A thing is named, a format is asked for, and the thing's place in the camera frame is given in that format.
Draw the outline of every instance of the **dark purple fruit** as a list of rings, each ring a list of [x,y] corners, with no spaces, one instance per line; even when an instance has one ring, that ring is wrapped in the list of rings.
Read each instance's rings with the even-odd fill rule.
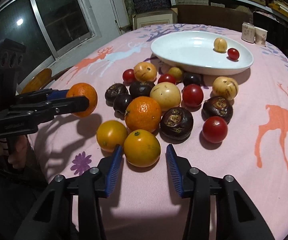
[[[125,114],[128,105],[132,102],[133,98],[129,94],[118,95],[113,102],[113,109],[115,112]]]
[[[202,84],[201,75],[195,74],[195,73],[190,73],[190,72],[185,72],[183,75],[183,84],[185,87],[190,85],[190,84],[195,84],[195,85],[201,86],[201,84]]]
[[[184,140],[191,134],[193,124],[190,111],[182,107],[174,107],[163,115],[160,128],[165,136],[175,140]]]
[[[152,88],[155,86],[154,82],[134,81],[130,85],[130,95],[134,98],[149,97]]]
[[[204,101],[202,112],[206,118],[219,116],[229,123],[233,116],[233,107],[227,99],[217,96]]]
[[[120,94],[128,94],[128,90],[125,85],[116,83],[111,85],[105,92],[105,99],[108,103],[112,104],[114,99]]]

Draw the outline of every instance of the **window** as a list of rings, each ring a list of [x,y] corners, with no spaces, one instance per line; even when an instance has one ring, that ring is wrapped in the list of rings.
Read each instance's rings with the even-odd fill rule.
[[[89,33],[77,0],[35,0],[57,51]]]
[[[15,0],[0,11],[0,40],[5,38],[27,47],[18,83],[51,56],[34,18],[30,0]]]
[[[27,47],[20,84],[37,67],[45,68],[94,36],[78,0],[9,0],[0,9],[0,40]]]

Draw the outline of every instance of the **dark clothing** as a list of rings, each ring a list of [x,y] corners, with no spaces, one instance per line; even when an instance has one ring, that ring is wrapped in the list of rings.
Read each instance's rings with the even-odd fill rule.
[[[13,240],[22,220],[47,186],[30,147],[26,163],[23,174],[7,173],[0,166],[0,239],[3,240]]]

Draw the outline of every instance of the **red cherry tomato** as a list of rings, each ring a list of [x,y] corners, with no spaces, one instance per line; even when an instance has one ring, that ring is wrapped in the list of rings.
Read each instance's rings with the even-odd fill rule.
[[[125,83],[132,83],[133,81],[136,80],[135,76],[134,76],[134,70],[133,69],[128,69],[125,70],[123,72],[123,80],[125,81]]]
[[[183,102],[188,107],[198,107],[204,99],[204,94],[199,85],[190,84],[184,88]]]
[[[227,51],[228,57],[232,60],[237,60],[239,58],[239,52],[237,49],[230,48]]]
[[[160,76],[160,78],[157,81],[158,84],[161,82],[170,82],[170,83],[176,84],[176,79],[170,74],[164,74]]]
[[[212,116],[203,125],[202,134],[211,143],[222,142],[227,135],[227,123],[219,116]]]

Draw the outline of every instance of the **metal screw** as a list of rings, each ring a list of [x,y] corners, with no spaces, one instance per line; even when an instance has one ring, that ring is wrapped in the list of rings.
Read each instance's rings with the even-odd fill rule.
[[[62,179],[64,179],[64,176],[63,175],[56,175],[54,180],[57,181],[57,182],[60,182]]]
[[[98,172],[99,172],[99,169],[97,167],[90,168],[90,173],[91,174],[96,174]]]
[[[234,177],[232,175],[226,175],[225,176],[226,181],[232,182],[234,180]]]
[[[189,172],[192,174],[197,174],[197,173],[199,173],[199,170],[198,170],[198,168],[190,168]]]

